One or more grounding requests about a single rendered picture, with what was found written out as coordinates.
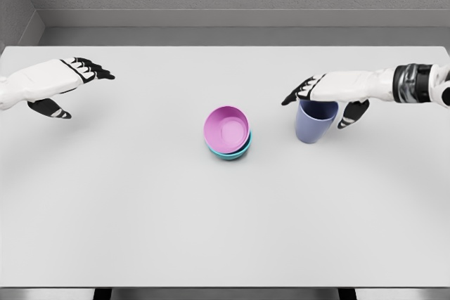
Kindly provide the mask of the lavender blue cup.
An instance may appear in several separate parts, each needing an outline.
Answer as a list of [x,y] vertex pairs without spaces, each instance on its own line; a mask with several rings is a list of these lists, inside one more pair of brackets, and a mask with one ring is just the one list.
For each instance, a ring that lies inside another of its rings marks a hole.
[[330,128],[338,113],[338,103],[300,100],[298,105],[295,133],[303,143],[315,143]]

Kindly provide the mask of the pink bowl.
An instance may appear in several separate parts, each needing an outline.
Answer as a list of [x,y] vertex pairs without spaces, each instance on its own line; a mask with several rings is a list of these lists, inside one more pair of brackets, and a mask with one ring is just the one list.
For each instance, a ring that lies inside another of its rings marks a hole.
[[206,144],[220,153],[237,151],[244,145],[249,135],[250,125],[246,115],[230,105],[213,110],[203,126]]

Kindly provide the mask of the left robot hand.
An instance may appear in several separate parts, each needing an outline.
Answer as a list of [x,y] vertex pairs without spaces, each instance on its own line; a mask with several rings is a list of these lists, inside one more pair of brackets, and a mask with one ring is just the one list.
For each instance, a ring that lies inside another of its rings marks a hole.
[[72,115],[52,100],[52,96],[73,91],[95,79],[115,78],[109,70],[86,58],[53,59],[22,69],[13,76],[30,109],[59,119],[71,119]]

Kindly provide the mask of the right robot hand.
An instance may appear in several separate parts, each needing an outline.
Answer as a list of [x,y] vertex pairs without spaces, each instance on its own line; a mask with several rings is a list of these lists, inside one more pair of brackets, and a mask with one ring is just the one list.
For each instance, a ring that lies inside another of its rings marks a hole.
[[294,88],[281,105],[297,100],[346,103],[342,119],[337,125],[338,129],[344,129],[357,122],[369,108],[369,84],[373,75],[373,72],[367,71],[314,75]]

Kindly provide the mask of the teal bowl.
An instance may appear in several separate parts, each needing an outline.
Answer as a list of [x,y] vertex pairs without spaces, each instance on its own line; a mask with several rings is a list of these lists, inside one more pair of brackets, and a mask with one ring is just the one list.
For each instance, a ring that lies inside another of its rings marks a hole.
[[252,142],[252,132],[249,133],[249,136],[248,136],[245,144],[239,150],[237,150],[235,152],[222,153],[222,152],[217,152],[216,150],[213,150],[211,147],[208,147],[208,149],[219,159],[235,160],[235,159],[242,157],[248,151],[248,149],[250,148],[251,142]]

